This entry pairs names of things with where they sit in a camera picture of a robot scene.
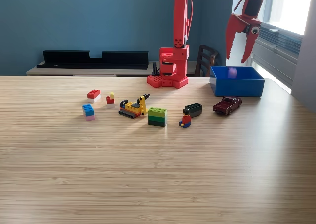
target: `yellow lego piece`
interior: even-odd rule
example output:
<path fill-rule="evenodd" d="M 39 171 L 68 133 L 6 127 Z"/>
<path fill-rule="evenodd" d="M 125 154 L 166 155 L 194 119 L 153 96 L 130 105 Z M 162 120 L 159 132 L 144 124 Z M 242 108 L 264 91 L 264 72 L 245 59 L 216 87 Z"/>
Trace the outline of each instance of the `yellow lego piece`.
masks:
<path fill-rule="evenodd" d="M 139 98 L 139 104 L 142 115 L 146 115 L 148 113 L 148 109 L 146 109 L 146 102 L 143 96 Z"/>
<path fill-rule="evenodd" d="M 130 111 L 130 112 L 132 112 L 132 113 L 139 114 L 141 112 L 141 108 L 134 108 L 134 107 L 132 107 L 133 104 L 136 104 L 136 102 L 134 102 L 134 103 L 132 103 L 132 102 L 127 103 L 125 105 L 125 109 Z"/>

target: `blue plastic box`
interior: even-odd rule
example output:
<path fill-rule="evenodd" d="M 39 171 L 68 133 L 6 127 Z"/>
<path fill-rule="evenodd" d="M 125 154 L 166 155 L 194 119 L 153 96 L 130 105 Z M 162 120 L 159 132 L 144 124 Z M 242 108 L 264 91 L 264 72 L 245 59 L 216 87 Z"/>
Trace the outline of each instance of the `blue plastic box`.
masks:
<path fill-rule="evenodd" d="M 229 78 L 232 67 L 212 66 L 215 78 L 210 78 L 215 96 L 261 97 L 265 79 L 252 67 L 233 67 L 236 78 Z"/>

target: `black shelf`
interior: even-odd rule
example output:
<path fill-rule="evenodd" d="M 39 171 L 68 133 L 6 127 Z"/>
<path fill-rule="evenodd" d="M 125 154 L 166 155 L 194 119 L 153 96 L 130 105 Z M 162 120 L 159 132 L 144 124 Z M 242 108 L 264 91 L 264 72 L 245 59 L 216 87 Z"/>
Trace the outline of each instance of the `black shelf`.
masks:
<path fill-rule="evenodd" d="M 103 51 L 101 58 L 91 58 L 90 51 L 46 50 L 45 63 L 37 68 L 135 69 L 147 70 L 148 52 Z"/>

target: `toy car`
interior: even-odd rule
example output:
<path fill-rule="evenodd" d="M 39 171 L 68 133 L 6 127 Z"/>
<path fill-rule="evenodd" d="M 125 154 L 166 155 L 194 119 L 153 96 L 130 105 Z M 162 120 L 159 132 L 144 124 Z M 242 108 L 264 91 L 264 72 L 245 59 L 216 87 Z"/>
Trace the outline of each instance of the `toy car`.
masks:
<path fill-rule="evenodd" d="M 221 102 L 213 106 L 216 113 L 231 115 L 231 113 L 240 107 L 242 100 L 238 97 L 224 97 Z"/>

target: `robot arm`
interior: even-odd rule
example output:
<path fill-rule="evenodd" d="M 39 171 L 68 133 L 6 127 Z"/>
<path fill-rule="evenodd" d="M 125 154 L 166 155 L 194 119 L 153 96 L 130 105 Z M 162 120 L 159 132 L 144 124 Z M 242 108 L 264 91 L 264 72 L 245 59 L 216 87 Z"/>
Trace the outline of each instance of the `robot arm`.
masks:
<path fill-rule="evenodd" d="M 228 59 L 230 57 L 235 34 L 237 32 L 244 32 L 247 34 L 247 43 L 242 63 L 244 63 L 250 56 L 253 45 L 255 40 L 258 38 L 260 31 L 261 22 L 257 19 L 257 17 L 262 2 L 263 0 L 246 0 L 242 15 L 236 15 L 234 13 L 231 15 L 226 31 Z M 160 49 L 159 61 L 161 78 L 154 79 L 149 76 L 147 82 L 152 86 L 173 86 L 180 88 L 188 83 L 189 79 L 186 77 L 186 74 L 187 60 L 189 58 L 189 45 L 187 45 L 187 40 L 190 32 L 192 13 L 193 7 L 191 10 L 191 16 L 188 19 L 188 0 L 174 0 L 174 47 L 163 47 Z"/>
<path fill-rule="evenodd" d="M 242 10 L 242 15 L 239 17 L 236 17 L 236 15 L 233 14 L 231 16 L 231 18 L 233 18 L 234 20 L 230 20 L 227 27 L 227 59 L 229 59 L 230 57 L 230 51 L 231 51 L 233 41 L 235 38 L 235 33 L 237 32 L 239 33 L 245 32 L 247 34 L 247 45 L 246 45 L 246 51 L 245 51 L 243 63 L 250 56 L 251 50 L 252 50 L 251 45 L 254 44 L 254 41 L 258 37 L 259 31 L 260 31 L 261 22 L 259 20 L 256 20 L 256 18 L 258 17 L 258 13 L 260 11 L 262 2 L 263 0 L 246 0 L 243 10 Z M 187 12 L 188 12 L 187 3 L 188 3 L 188 0 L 175 0 L 174 46 L 176 48 L 184 47 L 189 37 L 192 16 L 190 17 L 190 19 L 187 19 Z M 254 30 L 255 34 L 251 32 L 253 27 L 256 27 L 257 29 L 257 30 Z"/>

